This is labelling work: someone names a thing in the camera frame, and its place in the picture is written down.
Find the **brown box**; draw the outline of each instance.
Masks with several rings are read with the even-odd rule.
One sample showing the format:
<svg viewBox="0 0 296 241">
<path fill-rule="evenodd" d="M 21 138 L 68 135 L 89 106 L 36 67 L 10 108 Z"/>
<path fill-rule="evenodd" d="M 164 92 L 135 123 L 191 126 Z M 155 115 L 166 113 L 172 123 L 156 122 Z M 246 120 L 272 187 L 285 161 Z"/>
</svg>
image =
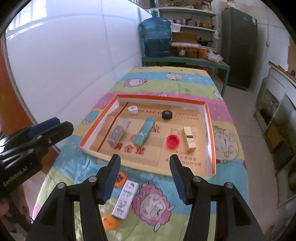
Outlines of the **brown box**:
<svg viewBox="0 0 296 241">
<path fill-rule="evenodd" d="M 172 32 L 173 42 L 197 44 L 198 34 Z"/>
<path fill-rule="evenodd" d="M 284 138 L 281 136 L 274 123 L 271 123 L 270 128 L 265 136 L 265 140 L 271 152 L 284 141 Z"/>
</svg>

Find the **table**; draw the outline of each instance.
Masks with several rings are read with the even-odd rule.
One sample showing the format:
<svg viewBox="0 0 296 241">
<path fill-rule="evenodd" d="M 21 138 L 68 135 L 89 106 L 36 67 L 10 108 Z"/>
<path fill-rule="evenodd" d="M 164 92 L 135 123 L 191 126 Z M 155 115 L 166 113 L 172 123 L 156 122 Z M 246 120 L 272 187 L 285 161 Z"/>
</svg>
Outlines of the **table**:
<svg viewBox="0 0 296 241">
<path fill-rule="evenodd" d="M 202 66 L 206 66 L 206 67 L 214 67 L 214 68 L 226 70 L 226 74 L 225 74 L 224 81 L 223 81 L 223 87 L 222 87 L 222 91 L 221 91 L 221 96 L 222 97 L 224 96 L 224 92 L 225 92 L 225 88 L 226 88 L 227 80 L 228 80 L 228 75 L 229 75 L 229 71 L 230 71 L 230 66 L 222 61 L 220 61 L 219 63 L 216 63 L 216 62 L 212 62 L 212 61 L 200 59 L 200 58 L 187 58 L 187 57 L 176 57 L 176 56 L 163 57 L 163 58 L 152 58 L 152 57 L 145 56 L 142 58 L 143 67 L 146 67 L 146 63 L 149 63 L 149 62 L 171 62 L 171 63 L 196 64 L 196 65 L 202 65 Z"/>
</svg>

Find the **silver bolt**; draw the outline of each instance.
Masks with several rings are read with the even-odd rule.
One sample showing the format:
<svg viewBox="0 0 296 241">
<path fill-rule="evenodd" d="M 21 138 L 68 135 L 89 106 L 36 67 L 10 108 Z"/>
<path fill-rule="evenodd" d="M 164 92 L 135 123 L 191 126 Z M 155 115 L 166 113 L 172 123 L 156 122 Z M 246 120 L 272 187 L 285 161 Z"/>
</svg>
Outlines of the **silver bolt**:
<svg viewBox="0 0 296 241">
<path fill-rule="evenodd" d="M 200 176 L 194 176 L 192 178 L 192 180 L 195 181 L 195 182 L 200 182 L 202 180 L 202 178 Z"/>
<path fill-rule="evenodd" d="M 89 181 L 90 181 L 91 183 L 95 182 L 95 181 L 96 181 L 96 177 L 95 177 L 95 176 L 91 176 L 91 177 L 89 178 Z"/>
<path fill-rule="evenodd" d="M 64 183 L 59 183 L 59 184 L 57 185 L 57 188 L 62 189 L 64 186 L 65 186 Z"/>
<path fill-rule="evenodd" d="M 228 188 L 233 188 L 233 184 L 230 183 L 230 182 L 227 182 L 227 183 L 225 184 L 225 186 L 228 187 Z"/>
</svg>

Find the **black bottle cap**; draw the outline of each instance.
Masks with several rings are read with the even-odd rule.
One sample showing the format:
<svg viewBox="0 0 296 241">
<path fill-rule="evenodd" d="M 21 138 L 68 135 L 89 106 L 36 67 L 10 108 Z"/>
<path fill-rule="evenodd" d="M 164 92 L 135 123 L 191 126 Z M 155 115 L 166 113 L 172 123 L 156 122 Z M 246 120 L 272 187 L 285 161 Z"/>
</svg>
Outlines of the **black bottle cap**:
<svg viewBox="0 0 296 241">
<path fill-rule="evenodd" d="M 170 120 L 171 118 L 173 118 L 173 113 L 170 110 L 164 110 L 161 114 L 161 117 L 165 120 Z"/>
</svg>

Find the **floor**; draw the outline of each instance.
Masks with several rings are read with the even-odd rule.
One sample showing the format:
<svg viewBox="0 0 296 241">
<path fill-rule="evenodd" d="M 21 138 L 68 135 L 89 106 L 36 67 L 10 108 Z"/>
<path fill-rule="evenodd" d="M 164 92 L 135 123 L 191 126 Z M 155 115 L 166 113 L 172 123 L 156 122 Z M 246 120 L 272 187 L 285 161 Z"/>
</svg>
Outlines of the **floor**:
<svg viewBox="0 0 296 241">
<path fill-rule="evenodd" d="M 213 80 L 221 91 L 222 81 L 217 76 L 214 76 Z M 265 232 L 279 216 L 276 209 L 278 193 L 273 160 L 262 131 L 253 117 L 256 96 L 252 92 L 227 86 L 224 101 L 233 118 L 244 151 L 249 178 L 250 208 Z M 31 215 L 45 177 L 44 173 L 39 172 L 24 183 Z"/>
</svg>

